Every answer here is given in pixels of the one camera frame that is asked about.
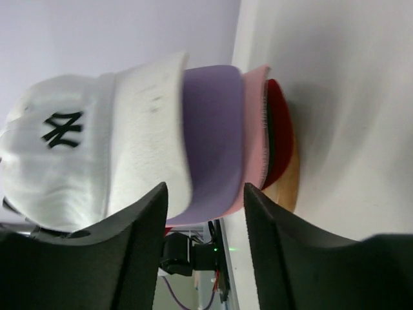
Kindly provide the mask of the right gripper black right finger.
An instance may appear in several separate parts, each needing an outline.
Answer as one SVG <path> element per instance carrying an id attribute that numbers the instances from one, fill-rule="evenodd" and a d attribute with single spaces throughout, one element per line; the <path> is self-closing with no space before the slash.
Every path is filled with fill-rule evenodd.
<path id="1" fill-rule="evenodd" d="M 261 309 L 411 309 L 412 236 L 355 241 L 325 231 L 244 187 Z"/>

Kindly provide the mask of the lavender LA baseball cap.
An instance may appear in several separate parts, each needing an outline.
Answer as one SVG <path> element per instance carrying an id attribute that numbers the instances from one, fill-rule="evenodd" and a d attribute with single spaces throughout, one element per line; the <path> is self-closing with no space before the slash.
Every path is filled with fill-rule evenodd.
<path id="1" fill-rule="evenodd" d="M 221 217 L 238 195 L 243 166 L 244 84 L 231 65 L 185 71 L 183 129 L 192 200 L 169 227 Z"/>

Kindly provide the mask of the dark green NY baseball cap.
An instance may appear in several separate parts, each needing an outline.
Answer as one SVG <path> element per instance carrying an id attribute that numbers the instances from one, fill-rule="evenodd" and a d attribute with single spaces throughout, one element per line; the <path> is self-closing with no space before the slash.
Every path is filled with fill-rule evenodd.
<path id="1" fill-rule="evenodd" d="M 272 111 L 270 104 L 268 103 L 268 96 L 265 96 L 266 107 L 266 123 L 267 123 L 267 137 L 268 137 L 268 172 L 272 170 L 274 165 L 274 131 L 272 122 Z"/>

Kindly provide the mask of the pink baseball cap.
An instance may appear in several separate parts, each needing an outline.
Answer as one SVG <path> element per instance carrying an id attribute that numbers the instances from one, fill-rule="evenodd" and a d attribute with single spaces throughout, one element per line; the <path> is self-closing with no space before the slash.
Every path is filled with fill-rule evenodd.
<path id="1" fill-rule="evenodd" d="M 232 206 L 224 216 L 243 208 L 245 183 L 262 188 L 268 173 L 268 130 L 267 130 L 267 65 L 261 65 L 243 74 L 244 122 L 243 122 L 243 166 L 241 185 Z"/>

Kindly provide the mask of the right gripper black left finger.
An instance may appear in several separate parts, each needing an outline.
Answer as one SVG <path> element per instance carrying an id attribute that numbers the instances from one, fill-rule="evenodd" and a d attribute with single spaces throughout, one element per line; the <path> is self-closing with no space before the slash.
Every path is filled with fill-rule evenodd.
<path id="1" fill-rule="evenodd" d="M 168 189 L 66 238 L 1 230 L 2 309 L 151 309 Z"/>

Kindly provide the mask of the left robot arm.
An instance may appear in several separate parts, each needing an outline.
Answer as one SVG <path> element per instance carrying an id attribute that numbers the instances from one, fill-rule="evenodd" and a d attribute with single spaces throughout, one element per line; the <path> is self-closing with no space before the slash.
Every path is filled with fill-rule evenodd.
<path id="1" fill-rule="evenodd" d="M 196 237 L 181 232 L 165 236 L 159 268 L 166 274 L 192 276 L 194 271 L 215 272 L 212 292 L 218 293 L 222 303 L 228 301 L 230 275 L 223 243 L 223 230 L 219 220 L 208 222 L 210 241 L 197 241 Z"/>

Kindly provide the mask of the white baseball cap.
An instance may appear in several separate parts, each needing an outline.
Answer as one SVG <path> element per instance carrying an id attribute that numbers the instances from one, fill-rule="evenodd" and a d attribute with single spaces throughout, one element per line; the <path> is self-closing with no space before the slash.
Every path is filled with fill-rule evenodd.
<path id="1" fill-rule="evenodd" d="M 128 207 L 159 183 L 168 218 L 193 196 L 183 130 L 188 54 L 97 77 L 31 86 L 1 130 L 5 205 L 71 233 Z"/>

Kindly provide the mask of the wooden hat stand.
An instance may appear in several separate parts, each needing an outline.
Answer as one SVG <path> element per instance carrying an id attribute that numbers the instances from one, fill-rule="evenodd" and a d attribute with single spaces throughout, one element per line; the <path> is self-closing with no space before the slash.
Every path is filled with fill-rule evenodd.
<path id="1" fill-rule="evenodd" d="M 294 212 L 297 204 L 300 179 L 299 151 L 296 138 L 293 139 L 293 153 L 290 163 L 281 177 L 262 192 L 274 203 Z"/>

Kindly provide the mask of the red LA baseball cap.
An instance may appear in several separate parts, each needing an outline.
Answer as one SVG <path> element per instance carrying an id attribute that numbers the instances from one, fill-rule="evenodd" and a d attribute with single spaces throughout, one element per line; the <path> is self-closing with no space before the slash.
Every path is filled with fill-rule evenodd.
<path id="1" fill-rule="evenodd" d="M 273 184 L 285 172 L 292 157 L 294 144 L 294 129 L 290 111 L 281 87 L 275 79 L 267 81 L 267 96 L 272 111 L 274 165 L 272 170 L 267 173 L 262 189 Z"/>

